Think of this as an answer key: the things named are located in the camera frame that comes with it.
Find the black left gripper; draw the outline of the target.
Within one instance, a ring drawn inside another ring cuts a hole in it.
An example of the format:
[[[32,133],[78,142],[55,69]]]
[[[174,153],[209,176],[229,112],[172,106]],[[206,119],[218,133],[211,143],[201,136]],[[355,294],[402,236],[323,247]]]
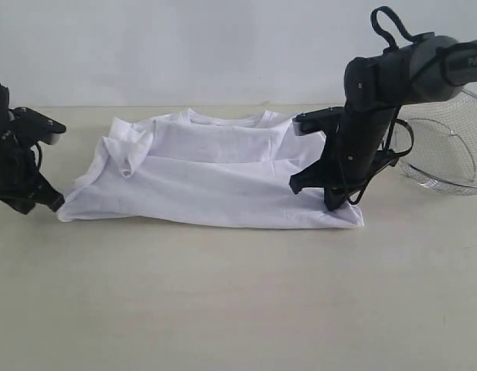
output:
[[[39,173],[41,156],[32,150],[39,139],[38,128],[0,129],[0,201],[22,215],[36,204],[57,212],[65,203],[63,194]]]

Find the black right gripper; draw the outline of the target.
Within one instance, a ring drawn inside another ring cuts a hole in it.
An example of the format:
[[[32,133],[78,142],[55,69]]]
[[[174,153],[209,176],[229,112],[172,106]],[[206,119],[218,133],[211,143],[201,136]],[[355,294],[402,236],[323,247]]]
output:
[[[380,149],[386,127],[339,128],[328,147],[326,160],[312,163],[290,177],[294,194],[307,188],[323,188],[328,211],[355,205],[351,196],[370,178],[395,162],[395,155]]]

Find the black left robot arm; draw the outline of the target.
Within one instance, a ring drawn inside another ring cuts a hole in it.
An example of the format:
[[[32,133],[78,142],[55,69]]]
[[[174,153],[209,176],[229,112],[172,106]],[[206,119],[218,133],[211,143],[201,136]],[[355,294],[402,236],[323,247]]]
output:
[[[36,205],[56,212],[63,194],[41,174],[40,143],[54,145],[66,126],[29,107],[9,106],[9,89],[0,83],[0,201],[26,215]]]

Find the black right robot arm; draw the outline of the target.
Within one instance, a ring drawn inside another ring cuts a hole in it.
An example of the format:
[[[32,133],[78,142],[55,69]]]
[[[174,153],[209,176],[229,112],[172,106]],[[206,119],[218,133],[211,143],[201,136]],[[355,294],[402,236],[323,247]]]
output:
[[[319,160],[291,176],[291,190],[322,189],[330,211],[357,204],[352,195],[362,196],[375,175],[407,154],[390,147],[395,125],[409,127],[398,117],[400,109],[451,100],[476,82],[477,40],[429,36],[380,56],[355,58],[344,75],[344,105],[293,120],[296,135],[321,131],[325,145]]]

